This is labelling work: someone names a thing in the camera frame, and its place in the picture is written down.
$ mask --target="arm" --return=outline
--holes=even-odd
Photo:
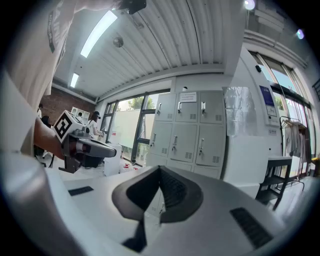
[[[98,130],[97,127],[93,127],[93,134],[100,136],[103,134],[103,132]]]
[[[51,152],[62,160],[65,159],[62,154],[61,143],[55,132],[42,123],[39,117],[35,120],[33,137],[33,143],[36,146]]]
[[[123,0],[78,0],[75,6],[75,13],[83,9],[99,11],[102,9],[118,8]]]

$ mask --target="fluorescent light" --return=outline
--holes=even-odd
[[[106,29],[117,19],[118,17],[112,13],[112,11],[108,10],[106,14],[100,19],[98,24],[94,27],[86,40],[82,50],[81,55],[84,57],[88,57],[90,51],[95,46],[96,42],[102,36],[102,34],[106,31]]]
[[[78,74],[73,73],[73,76],[72,76],[72,79],[71,79],[71,83],[70,83],[70,86],[71,86],[72,88],[75,88],[75,87],[76,87],[76,83],[77,83],[78,77],[79,77]]]
[[[299,29],[297,32],[296,32],[296,35],[298,36],[299,39],[303,39],[305,37],[303,31],[301,29]]]
[[[246,1],[244,1],[244,5],[245,5],[245,8],[246,8],[247,10],[252,10],[252,9],[255,8],[255,6],[256,6],[254,0],[246,0]]]

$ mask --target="black slot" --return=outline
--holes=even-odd
[[[230,213],[255,249],[272,240],[273,237],[246,209],[236,208],[231,210]]]
[[[84,194],[90,191],[93,191],[94,189],[90,186],[84,186],[84,187],[79,187],[79,188],[75,188],[75,189],[70,189],[68,190],[70,196],[76,196],[76,195],[80,195],[80,194]]]

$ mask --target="white cabinet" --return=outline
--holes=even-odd
[[[224,121],[223,92],[206,91],[200,92],[200,123],[222,124]]]
[[[192,168],[190,164],[185,164],[185,163],[181,163],[181,162],[170,160],[170,159],[167,162],[167,166],[178,168],[178,169],[189,171],[189,172],[191,172],[191,168]]]
[[[178,102],[175,114],[176,122],[197,123],[198,121],[198,102]]]
[[[148,153],[146,156],[146,166],[166,166],[167,165],[167,158]]]
[[[155,121],[173,121],[176,104],[176,94],[166,93],[160,94],[156,109],[155,109]]]
[[[192,162],[197,137],[196,124],[174,124],[169,147],[171,159]]]
[[[171,138],[172,123],[159,122],[153,126],[149,153],[167,157]]]
[[[200,125],[198,148],[195,163],[204,166],[219,167],[226,134],[222,125]]]
[[[77,108],[77,107],[72,107],[72,110],[71,110],[71,113],[74,114],[76,117],[79,115],[79,113],[82,113],[82,123],[84,125],[87,124],[88,120],[89,120],[89,116],[90,116],[90,113],[87,112],[87,111],[84,111],[80,108]]]
[[[194,167],[194,173],[195,174],[201,174],[207,177],[219,179],[219,170],[218,169],[210,169],[210,168],[204,168],[201,166],[195,166]]]

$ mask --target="brick wall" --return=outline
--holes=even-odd
[[[72,107],[90,112],[95,111],[94,104],[75,97],[62,90],[51,88],[51,95],[43,96],[41,99],[43,104],[42,116],[50,117],[50,124],[53,125],[64,110],[71,112]]]

